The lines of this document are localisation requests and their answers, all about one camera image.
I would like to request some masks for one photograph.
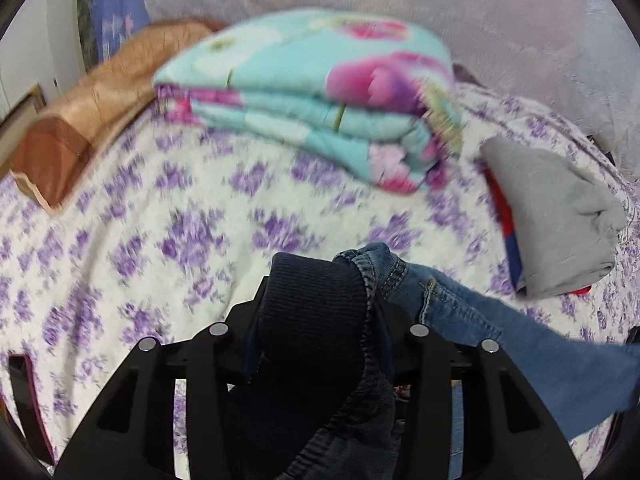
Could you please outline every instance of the gray cloth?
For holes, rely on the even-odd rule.
[[[499,137],[480,152],[513,213],[528,298],[565,294],[610,273],[626,217],[604,183],[555,153]]]

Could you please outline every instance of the white bedsheet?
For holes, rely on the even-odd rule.
[[[574,338],[623,341],[638,322],[640,222],[615,168],[548,109],[460,85],[465,147],[443,192],[390,194],[331,164],[249,136],[165,124],[145,112],[98,161],[75,203],[49,219],[0,183],[0,388],[9,352],[30,355],[57,455],[130,348],[192,337],[252,298],[277,251],[331,258],[381,240]],[[503,135],[590,168],[625,205],[615,270],[583,298],[514,297],[502,235],[475,162]],[[175,456],[186,478],[184,385]],[[606,425],[577,438],[585,470]]]

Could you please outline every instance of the dark blue garment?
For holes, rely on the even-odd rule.
[[[339,257],[356,264],[367,288],[404,306],[415,322],[455,343],[494,339],[522,371],[567,439],[638,400],[640,346],[564,338],[499,300],[487,298],[429,267],[408,264],[385,244]]]
[[[236,449],[246,450],[238,458],[251,466],[248,478],[392,478],[404,421],[396,420],[393,390],[374,351],[385,344],[375,335],[375,297],[404,306],[415,322],[453,342],[500,343],[567,439],[636,403],[638,346],[565,339],[437,270],[402,261],[385,244],[345,251],[333,262],[279,253],[258,323],[265,359],[248,385],[232,390],[230,420],[246,418],[232,433]],[[343,377],[338,396],[336,375]],[[284,384],[286,377],[295,382]],[[315,415],[308,414],[312,406]],[[460,387],[452,390],[452,419],[450,479],[462,474]],[[264,475],[265,465],[273,475]]]
[[[94,0],[91,16],[100,63],[150,21],[145,0]]]

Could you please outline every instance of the denim fabric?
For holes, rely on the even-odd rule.
[[[402,261],[385,244],[345,251],[334,262],[349,262],[360,271],[369,319],[373,298],[379,294],[404,306],[415,322],[431,326],[448,340],[470,346],[486,338],[500,343],[567,439],[636,403],[640,347],[567,340],[437,270]],[[393,415],[389,389],[376,359],[367,351],[362,380],[337,413],[339,428],[319,430],[278,480],[390,480],[404,426],[403,421],[394,424]],[[452,390],[452,416],[450,479],[462,474],[460,386]]]
[[[379,294],[444,338],[470,346],[487,338],[500,343],[567,439],[636,404],[640,346],[565,339],[435,269],[402,261],[385,244],[340,256],[355,263]]]

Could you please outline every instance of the pillow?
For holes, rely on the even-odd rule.
[[[222,27],[210,20],[158,23],[130,38],[36,116],[12,160],[18,188],[48,214],[60,211],[89,163],[155,98],[154,72]]]
[[[500,93],[536,99],[640,176],[640,47],[610,0],[145,0],[153,20],[224,22],[298,6],[387,14],[432,30]]]

